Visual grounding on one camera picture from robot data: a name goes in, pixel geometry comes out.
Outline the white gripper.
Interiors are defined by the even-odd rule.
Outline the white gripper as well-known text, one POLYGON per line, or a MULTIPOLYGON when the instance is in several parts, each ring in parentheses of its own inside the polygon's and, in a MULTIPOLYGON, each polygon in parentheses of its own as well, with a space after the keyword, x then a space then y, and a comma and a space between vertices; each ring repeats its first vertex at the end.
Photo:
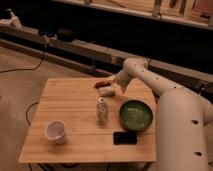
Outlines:
POLYGON ((121 93, 125 94, 128 84, 131 82, 133 77, 129 75, 124 69, 119 71, 116 75, 107 77, 107 81, 110 83, 117 83, 120 85, 121 93))

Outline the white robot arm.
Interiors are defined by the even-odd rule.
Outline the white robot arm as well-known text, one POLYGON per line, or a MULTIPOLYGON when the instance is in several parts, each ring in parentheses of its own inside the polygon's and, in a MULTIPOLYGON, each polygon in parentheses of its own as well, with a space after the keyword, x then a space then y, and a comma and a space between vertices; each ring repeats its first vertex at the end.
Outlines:
POLYGON ((147 68, 143 58, 127 58, 111 79, 125 93, 137 78, 159 96, 156 105, 156 171, 209 171, 204 127, 213 104, 198 93, 147 68))

